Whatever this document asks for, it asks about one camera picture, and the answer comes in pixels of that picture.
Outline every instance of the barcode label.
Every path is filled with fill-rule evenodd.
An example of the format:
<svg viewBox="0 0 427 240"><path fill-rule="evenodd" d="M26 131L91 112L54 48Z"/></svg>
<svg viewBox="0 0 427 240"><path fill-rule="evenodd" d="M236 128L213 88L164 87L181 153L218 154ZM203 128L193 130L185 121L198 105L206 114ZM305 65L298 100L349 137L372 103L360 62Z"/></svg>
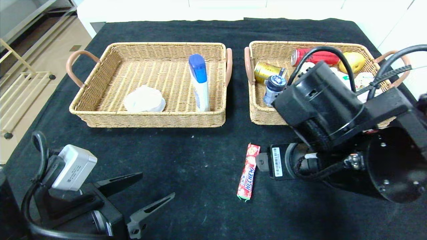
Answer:
<svg viewBox="0 0 427 240"><path fill-rule="evenodd" d="M273 166L274 166L274 176L282 177L282 160L280 158L280 149L278 147L272 148L273 153Z"/></svg>

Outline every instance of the white bottle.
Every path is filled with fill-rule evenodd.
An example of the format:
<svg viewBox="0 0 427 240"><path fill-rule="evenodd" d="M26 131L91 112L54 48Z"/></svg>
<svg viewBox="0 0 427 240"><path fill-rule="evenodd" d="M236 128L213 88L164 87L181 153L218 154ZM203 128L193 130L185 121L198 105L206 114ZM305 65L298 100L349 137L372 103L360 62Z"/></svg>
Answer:
<svg viewBox="0 0 427 240"><path fill-rule="evenodd" d="M210 111L205 60L201 55L193 54L188 58L188 63L190 64L191 83L196 96L197 111Z"/></svg>
<svg viewBox="0 0 427 240"><path fill-rule="evenodd" d="M350 79L347 74L338 71L335 67L331 67L330 70L351 90Z"/></svg>

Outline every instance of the yellow fruit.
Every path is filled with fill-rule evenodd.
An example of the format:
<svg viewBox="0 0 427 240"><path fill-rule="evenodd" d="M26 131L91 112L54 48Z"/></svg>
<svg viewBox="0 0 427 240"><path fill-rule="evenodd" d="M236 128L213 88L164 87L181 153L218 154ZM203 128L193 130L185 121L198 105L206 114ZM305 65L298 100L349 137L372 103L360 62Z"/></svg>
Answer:
<svg viewBox="0 0 427 240"><path fill-rule="evenodd" d="M347 59L348 63L350 64L350 67L353 73L357 73L365 65L366 59L360 53L355 53L355 52L344 53L344 56L345 56L345 59ZM347 73L347 70L345 69L342 61L339 61L338 68L343 73Z"/></svg>

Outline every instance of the blue cap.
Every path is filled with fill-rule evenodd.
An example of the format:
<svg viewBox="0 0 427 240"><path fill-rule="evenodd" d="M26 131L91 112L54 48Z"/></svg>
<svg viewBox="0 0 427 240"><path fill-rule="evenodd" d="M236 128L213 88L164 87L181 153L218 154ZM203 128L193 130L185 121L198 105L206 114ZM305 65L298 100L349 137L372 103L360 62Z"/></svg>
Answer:
<svg viewBox="0 0 427 240"><path fill-rule="evenodd" d="M198 83L207 82L206 63L203 57L199 54L193 54L188 58L191 72Z"/></svg>
<svg viewBox="0 0 427 240"><path fill-rule="evenodd" d="M280 75L271 75L268 77L266 87L275 92L281 92L286 86L286 80Z"/></svg>

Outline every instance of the red candy wrapper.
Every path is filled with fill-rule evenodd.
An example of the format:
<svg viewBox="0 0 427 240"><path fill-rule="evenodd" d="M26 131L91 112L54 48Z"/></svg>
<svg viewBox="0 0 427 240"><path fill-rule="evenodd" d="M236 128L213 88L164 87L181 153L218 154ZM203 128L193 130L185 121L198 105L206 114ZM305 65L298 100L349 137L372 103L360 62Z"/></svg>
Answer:
<svg viewBox="0 0 427 240"><path fill-rule="evenodd" d="M257 168L255 157L260 153L260 148L260 146L249 143L248 150L246 151L245 167L243 168L239 188L237 189L237 197L245 199L245 202L251 199L255 169Z"/></svg>

